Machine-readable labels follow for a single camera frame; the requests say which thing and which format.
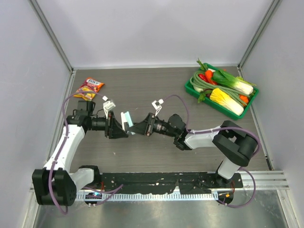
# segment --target reflective metal surface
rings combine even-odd
[[[252,191],[235,193],[245,203]],[[215,201],[107,202],[96,208],[76,202],[67,216],[55,207],[40,208],[35,228],[285,228],[276,190],[260,190],[247,207],[231,209]]]

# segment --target wooden tabletop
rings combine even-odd
[[[190,110],[190,129],[203,130],[219,126],[224,120],[229,120],[229,117],[207,104],[198,104],[197,99],[185,91],[184,85],[196,69],[175,67],[78,70],[72,92],[75,92],[87,77],[105,83],[100,93],[114,100],[114,114],[119,122],[120,112],[125,111],[130,112],[133,122],[140,122],[149,112],[155,112],[152,101],[177,94],[185,99]],[[236,67],[225,69],[238,75]],[[67,114],[77,108],[79,99],[72,98],[69,101]],[[93,101],[96,102],[95,111],[102,108],[101,97],[96,96]],[[187,113],[178,98],[170,98],[162,106],[159,118],[167,121],[176,113],[186,121]],[[250,112],[236,123],[257,133]],[[156,133],[150,137],[136,134],[129,138],[110,140],[105,138],[104,132],[88,131],[75,153],[71,172],[75,172],[81,165],[97,165],[101,172],[215,171],[224,157],[217,148],[180,151],[173,144],[172,138]],[[262,151],[251,159],[248,169],[268,170]]]

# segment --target red snack bag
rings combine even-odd
[[[88,77],[85,82],[80,86],[79,89],[77,89],[76,92],[81,92],[81,91],[94,91],[94,92],[99,92],[100,88],[104,85],[104,83],[97,82],[93,78]],[[85,99],[86,101],[92,101],[93,98],[95,97],[96,94],[76,94],[74,97],[81,97]]]

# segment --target green basket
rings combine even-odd
[[[218,70],[218,68],[206,63],[208,68],[213,69],[213,70]],[[195,98],[198,98],[200,96],[200,93],[195,91],[195,89],[193,88],[193,85],[190,83],[190,80],[187,81],[187,83],[185,84],[186,87],[186,92],[192,96],[194,96]],[[231,119],[233,120],[239,120],[242,119],[246,112],[249,110],[253,100],[255,99],[255,97],[258,94],[258,89],[253,87],[253,90],[255,91],[255,94],[253,95],[253,97],[251,98],[250,102],[248,103],[248,105],[246,106],[246,108],[244,109],[242,115],[236,115],[235,113],[233,113],[232,111],[224,108],[223,106],[219,105],[216,102],[211,101],[209,98],[205,98],[205,100],[203,102],[205,102],[206,104],[210,105],[211,107],[215,108],[216,110],[218,110],[219,112],[225,114],[226,116],[229,116]]]

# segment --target orange snack bag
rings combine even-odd
[[[80,86],[79,89],[77,89],[76,92],[81,91],[94,91],[99,92],[100,88],[104,85],[104,83],[97,82],[93,78],[88,77],[85,82]],[[76,94],[74,97],[81,97],[85,99],[86,101],[92,101],[96,94]]]

